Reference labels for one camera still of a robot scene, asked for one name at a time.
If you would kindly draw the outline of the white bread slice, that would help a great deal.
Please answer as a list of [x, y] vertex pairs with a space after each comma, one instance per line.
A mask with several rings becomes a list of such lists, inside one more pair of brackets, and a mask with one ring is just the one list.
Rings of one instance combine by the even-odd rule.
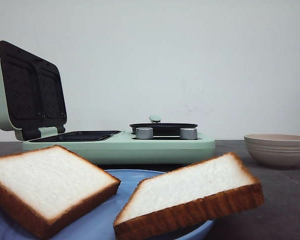
[[58, 145], [0, 157], [0, 208], [41, 240], [114, 196], [120, 183]]
[[260, 180], [228, 152], [140, 181], [113, 229], [118, 240], [145, 240], [254, 209], [264, 201]]

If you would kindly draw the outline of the mint green breakfast maker lid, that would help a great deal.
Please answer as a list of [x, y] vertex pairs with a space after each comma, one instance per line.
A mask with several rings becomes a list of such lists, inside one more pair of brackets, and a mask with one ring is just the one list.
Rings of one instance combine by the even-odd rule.
[[17, 140], [58, 142], [67, 111], [60, 72], [53, 63], [0, 41], [0, 129]]

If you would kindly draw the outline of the black frying pan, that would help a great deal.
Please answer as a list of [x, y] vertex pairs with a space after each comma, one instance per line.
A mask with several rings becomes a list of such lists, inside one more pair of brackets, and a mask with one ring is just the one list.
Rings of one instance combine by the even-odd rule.
[[132, 134], [136, 134], [137, 128], [152, 128], [154, 136], [179, 136], [180, 129], [195, 129], [198, 126], [195, 123], [161, 122], [157, 115], [150, 115], [149, 120], [147, 123], [130, 124]]

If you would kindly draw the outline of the left silver control knob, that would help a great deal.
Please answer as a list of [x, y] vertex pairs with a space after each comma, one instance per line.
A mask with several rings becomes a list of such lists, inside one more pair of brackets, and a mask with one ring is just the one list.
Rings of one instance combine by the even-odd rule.
[[139, 140], [150, 140], [154, 138], [152, 127], [137, 127], [135, 129], [135, 138]]

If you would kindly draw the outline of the silver control knob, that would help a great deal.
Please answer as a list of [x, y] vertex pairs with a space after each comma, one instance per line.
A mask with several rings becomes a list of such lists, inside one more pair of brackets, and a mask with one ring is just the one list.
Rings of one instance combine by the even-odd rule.
[[137, 127], [135, 129], [135, 138], [139, 140], [150, 140], [154, 138], [152, 127]]
[[197, 140], [198, 131], [196, 128], [184, 127], [179, 130], [179, 136], [182, 140]]

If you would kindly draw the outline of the right silver control knob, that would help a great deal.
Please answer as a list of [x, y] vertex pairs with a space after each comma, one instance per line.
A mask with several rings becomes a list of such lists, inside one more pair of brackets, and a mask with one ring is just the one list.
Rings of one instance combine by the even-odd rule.
[[196, 128], [184, 127], [179, 130], [179, 136], [182, 140], [197, 140], [198, 131]]

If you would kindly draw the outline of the blue plate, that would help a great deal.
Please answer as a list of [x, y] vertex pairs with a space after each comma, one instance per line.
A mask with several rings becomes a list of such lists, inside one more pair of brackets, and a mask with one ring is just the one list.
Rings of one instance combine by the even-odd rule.
[[[109, 169], [121, 180], [117, 194], [79, 218], [53, 240], [114, 240], [113, 222], [128, 201], [137, 184], [146, 178], [160, 175], [160, 171], [139, 169]], [[214, 225], [213, 220], [153, 237], [154, 240], [203, 240]], [[36, 237], [0, 209], [0, 240], [35, 240]]]

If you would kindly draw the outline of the beige ribbed bowl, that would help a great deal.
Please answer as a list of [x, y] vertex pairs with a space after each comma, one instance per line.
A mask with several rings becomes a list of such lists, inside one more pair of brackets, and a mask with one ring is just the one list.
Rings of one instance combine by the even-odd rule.
[[259, 164], [289, 169], [300, 165], [300, 136], [289, 134], [247, 134], [245, 145]]

